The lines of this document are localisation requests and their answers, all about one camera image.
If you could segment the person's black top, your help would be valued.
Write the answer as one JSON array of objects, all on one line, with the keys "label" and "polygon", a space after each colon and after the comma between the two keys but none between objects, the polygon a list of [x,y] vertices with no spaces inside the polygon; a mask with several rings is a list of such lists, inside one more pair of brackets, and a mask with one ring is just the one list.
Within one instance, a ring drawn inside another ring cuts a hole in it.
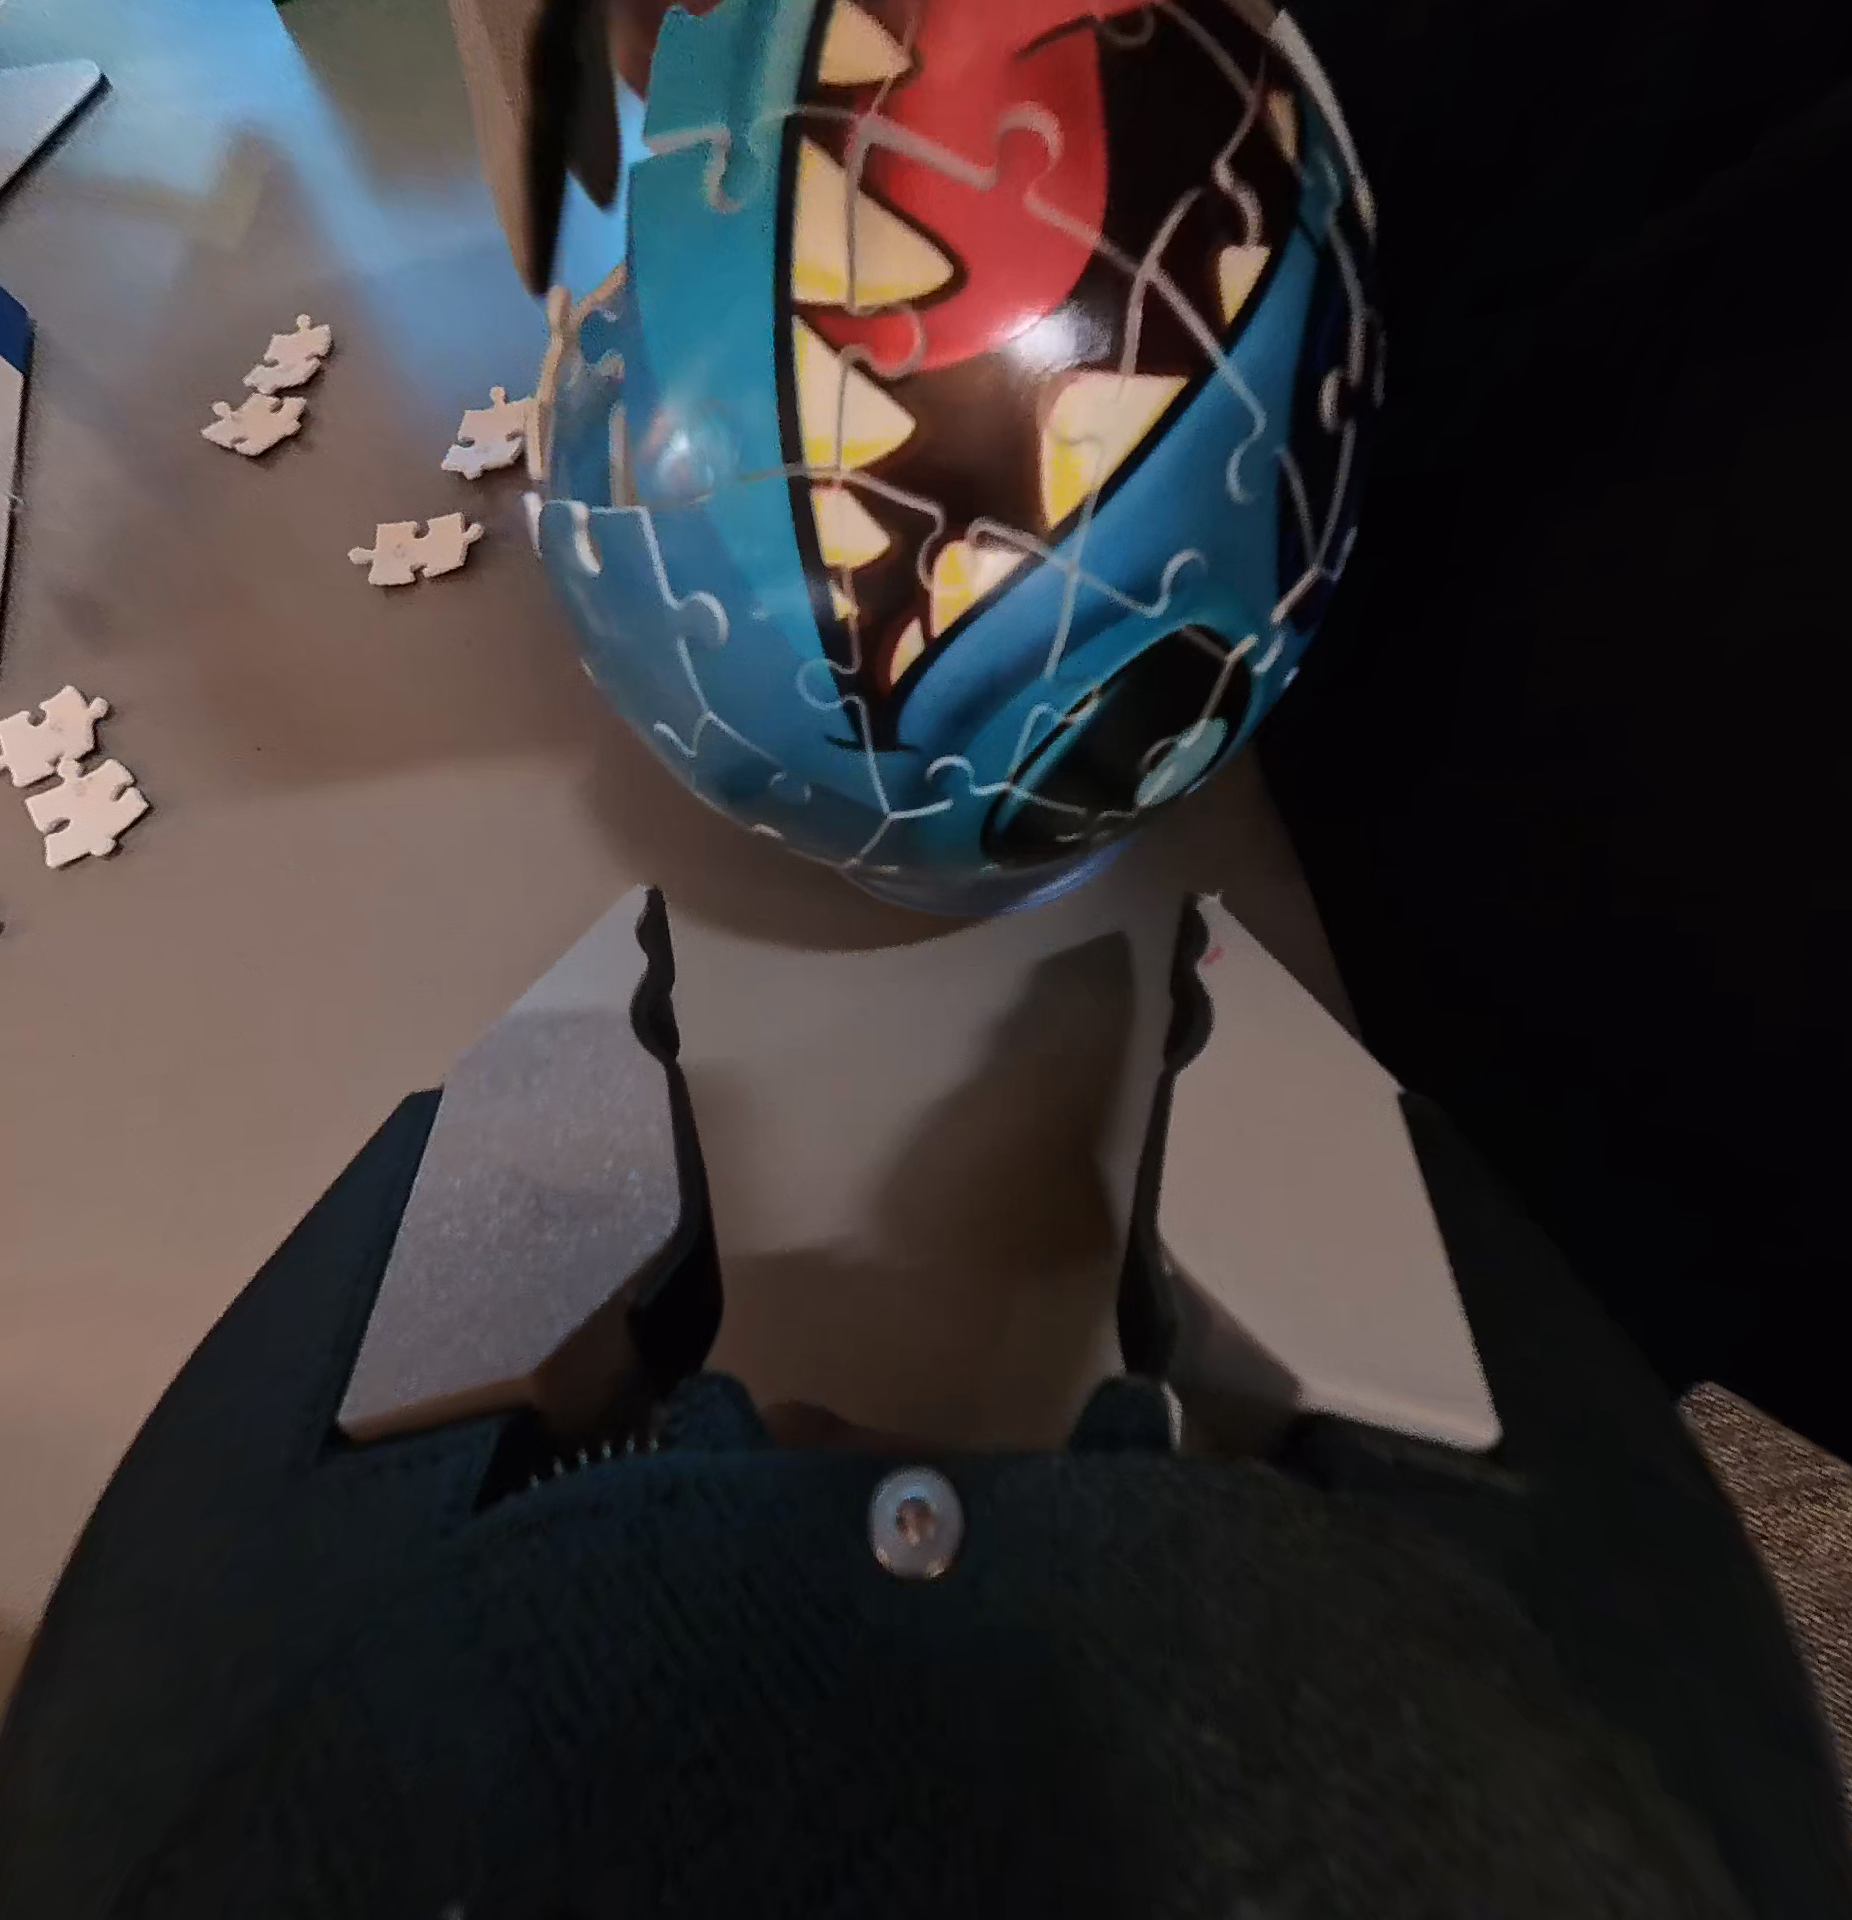
[{"label": "person's black top", "polygon": [[1296,5],[1363,524],[1262,735],[1354,1014],[1674,1391],[1852,1461],[1852,5]]}]

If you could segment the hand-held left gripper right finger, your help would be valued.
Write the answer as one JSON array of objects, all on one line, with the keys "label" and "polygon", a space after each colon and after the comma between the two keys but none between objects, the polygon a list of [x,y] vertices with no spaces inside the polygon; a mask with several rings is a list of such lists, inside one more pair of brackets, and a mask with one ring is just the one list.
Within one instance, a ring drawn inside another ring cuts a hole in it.
[{"label": "hand-held left gripper right finger", "polygon": [[1168,962],[1115,1328],[1222,1454],[1305,1419],[1491,1454],[1502,1426],[1394,1076],[1217,898]]}]

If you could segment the pale grey rounded plate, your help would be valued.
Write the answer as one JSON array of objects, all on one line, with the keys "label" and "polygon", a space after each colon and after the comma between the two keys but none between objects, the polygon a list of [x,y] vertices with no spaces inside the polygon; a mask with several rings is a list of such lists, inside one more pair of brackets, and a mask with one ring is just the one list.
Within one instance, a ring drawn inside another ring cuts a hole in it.
[{"label": "pale grey rounded plate", "polygon": [[97,99],[102,68],[90,59],[0,68],[0,199]]}]

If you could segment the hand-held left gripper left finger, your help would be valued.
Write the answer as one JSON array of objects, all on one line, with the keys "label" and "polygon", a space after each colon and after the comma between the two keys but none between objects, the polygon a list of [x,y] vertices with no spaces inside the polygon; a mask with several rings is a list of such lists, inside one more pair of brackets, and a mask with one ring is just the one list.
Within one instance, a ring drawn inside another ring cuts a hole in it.
[{"label": "hand-held left gripper left finger", "polygon": [[651,1424],[721,1328],[669,901],[636,887],[448,1072],[355,1369],[351,1443]]}]

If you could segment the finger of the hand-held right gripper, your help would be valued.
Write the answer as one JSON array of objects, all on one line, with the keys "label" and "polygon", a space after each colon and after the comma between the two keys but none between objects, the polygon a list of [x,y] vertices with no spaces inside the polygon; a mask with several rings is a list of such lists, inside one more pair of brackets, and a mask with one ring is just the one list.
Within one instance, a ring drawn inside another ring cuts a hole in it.
[{"label": "finger of the hand-held right gripper", "polygon": [[523,288],[552,284],[563,206],[619,199],[624,129],[608,2],[450,2],[484,181]]}]

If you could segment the blue monster puzzle ball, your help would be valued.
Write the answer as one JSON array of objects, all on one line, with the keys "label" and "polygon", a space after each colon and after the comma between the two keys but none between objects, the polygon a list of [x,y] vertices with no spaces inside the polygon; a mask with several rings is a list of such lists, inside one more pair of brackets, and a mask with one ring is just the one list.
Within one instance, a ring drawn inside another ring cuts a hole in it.
[{"label": "blue monster puzzle ball", "polygon": [[1349,560],[1378,208],[1292,5],[619,5],[534,544],[608,706],[878,899],[1051,899]]}]

